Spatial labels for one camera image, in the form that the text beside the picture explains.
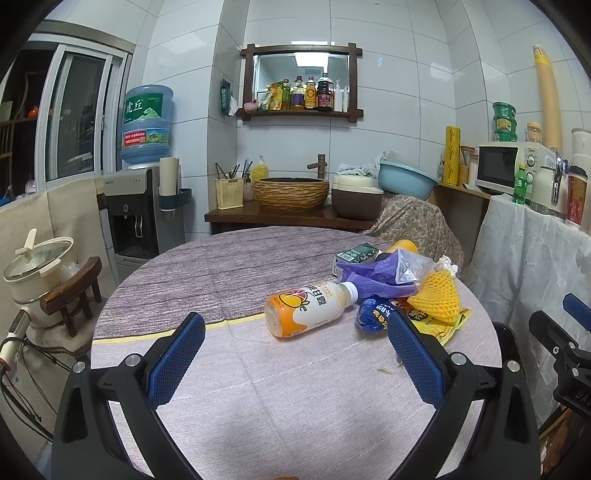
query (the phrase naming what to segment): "wooden counter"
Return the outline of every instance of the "wooden counter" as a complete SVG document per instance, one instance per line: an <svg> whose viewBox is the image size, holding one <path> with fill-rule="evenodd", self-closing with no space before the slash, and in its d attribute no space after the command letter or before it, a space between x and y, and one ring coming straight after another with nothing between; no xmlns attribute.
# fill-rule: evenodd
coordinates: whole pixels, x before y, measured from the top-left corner
<svg viewBox="0 0 591 480"><path fill-rule="evenodd" d="M243 207L227 210L212 210L205 214L205 221L211 224L212 235L268 225L313 226L351 232L367 230L374 225L371 220L340 218L332 205L324 205L322 209L307 212L286 212L264 208L258 202L249 202Z"/></svg>

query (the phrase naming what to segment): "plastic cup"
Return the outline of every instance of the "plastic cup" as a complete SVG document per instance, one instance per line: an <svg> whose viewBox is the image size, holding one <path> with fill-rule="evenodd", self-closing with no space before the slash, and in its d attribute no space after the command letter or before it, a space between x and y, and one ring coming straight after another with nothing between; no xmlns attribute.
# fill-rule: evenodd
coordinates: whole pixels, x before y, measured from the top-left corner
<svg viewBox="0 0 591 480"><path fill-rule="evenodd" d="M587 195L587 173L581 167L569 169L569 199L566 210L566 224L579 228L583 220L585 197Z"/></svg>

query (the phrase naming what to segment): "mirror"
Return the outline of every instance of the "mirror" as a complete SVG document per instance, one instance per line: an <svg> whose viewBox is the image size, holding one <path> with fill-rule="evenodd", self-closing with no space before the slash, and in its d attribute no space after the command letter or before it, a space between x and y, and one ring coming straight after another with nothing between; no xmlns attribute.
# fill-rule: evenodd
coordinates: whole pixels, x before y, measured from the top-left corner
<svg viewBox="0 0 591 480"><path fill-rule="evenodd" d="M349 86L349 56L322 52L295 52L287 54L256 55L254 57L254 81L252 98L260 100L267 87L275 82L289 79L293 86L301 75L306 83L310 76L318 79L324 74L341 89Z"/></svg>

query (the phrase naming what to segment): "blue gripper pad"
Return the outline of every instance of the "blue gripper pad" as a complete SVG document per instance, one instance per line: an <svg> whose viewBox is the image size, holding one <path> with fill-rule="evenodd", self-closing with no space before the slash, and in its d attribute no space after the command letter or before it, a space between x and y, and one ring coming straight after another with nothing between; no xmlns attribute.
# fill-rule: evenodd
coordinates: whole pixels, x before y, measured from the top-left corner
<svg viewBox="0 0 591 480"><path fill-rule="evenodd" d="M192 313L179 329L173 333L174 339L150 372L147 399L154 410L173 397L205 339L205 321L198 313Z"/></svg>
<svg viewBox="0 0 591 480"><path fill-rule="evenodd" d="M402 360L421 399L439 408L445 397L443 374L419 340L417 333L398 309L390 315L388 319L390 343Z"/></svg>
<svg viewBox="0 0 591 480"><path fill-rule="evenodd" d="M562 308L579 322L585 330L591 332L591 309L581 300L569 293L562 301Z"/></svg>

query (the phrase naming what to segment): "power cord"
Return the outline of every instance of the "power cord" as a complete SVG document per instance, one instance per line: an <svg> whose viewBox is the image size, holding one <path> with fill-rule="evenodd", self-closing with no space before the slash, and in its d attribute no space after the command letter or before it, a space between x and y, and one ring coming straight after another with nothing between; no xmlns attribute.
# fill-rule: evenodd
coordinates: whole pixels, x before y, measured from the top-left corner
<svg viewBox="0 0 591 480"><path fill-rule="evenodd" d="M41 387L39 386L39 384L37 383L37 381L33 377L33 374L31 373L31 371L29 370L29 366L27 365L27 360L25 359L25 350L24 350L24 348L25 348L25 346L23 344L21 344L21 358L22 358L22 363L25 366L25 368L27 369L27 372L29 374L29 377L31 377L31 381L33 382L33 385L35 385L35 388L39 392L39 395L41 395L41 397L43 398L43 400L45 400L45 403L47 403L49 405L49 408L51 408L53 410L53 413L55 413L56 414L56 417L57 417L56 409L53 408L53 405L51 405L51 403L49 402L49 399L43 393L43 390L41 389Z"/></svg>
<svg viewBox="0 0 591 480"><path fill-rule="evenodd" d="M39 392L39 394L41 395L43 400L50 406L50 408L53 410L53 412L57 415L56 409L53 408L53 406L49 402L47 396L45 395L45 393L43 392L43 390L41 389L39 384L36 382L36 380L33 378L33 375L31 374L31 371L29 370L29 367L27 365L27 361L25 360L25 356L24 356L24 346L29 346L29 347L35 349L40 354L45 356L48 360L50 360L51 363L53 363L54 365L57 365L60 368L63 368L67 372L70 372L70 368L64 362L62 362L61 360L59 360L58 358L56 358L52 354L44 351L44 349L42 347L39 347L39 346L35 345L34 343L32 343L28 338L24 338L24 339L21 339L18 337L5 338L2 342L0 342L0 351L2 350L2 347L4 345L6 345L8 342L17 342L17 343L21 344L20 350L21 350L22 361L23 361L23 364L25 365L25 368L27 369L27 372L29 373L29 376L31 377L33 384L35 385L35 388L37 389L37 391ZM63 349L62 353L68 353L71 356L74 356L71 352L69 352L66 349ZM39 436L43 437L48 442L52 442L53 441L53 434L41 424L41 416L39 416L37 414L37 412L34 410L33 406L27 400L27 398L11 382L10 378L6 374L6 370L7 370L6 366L0 364L0 390L2 392L2 396L4 397L4 400L8 404L8 407L11 409L12 413L14 413L14 416L22 424L24 424L27 428L29 428L30 430L32 430L33 432L35 432ZM6 378L6 380L8 381L8 384L14 390L14 393L16 394L17 398L12 394L12 392L10 392L8 387L3 382L4 378ZM25 417L25 419L27 419L30 422L30 424L27 423L25 421L25 419L22 418L16 412L14 407L16 407L17 410L20 411L20 413Z"/></svg>

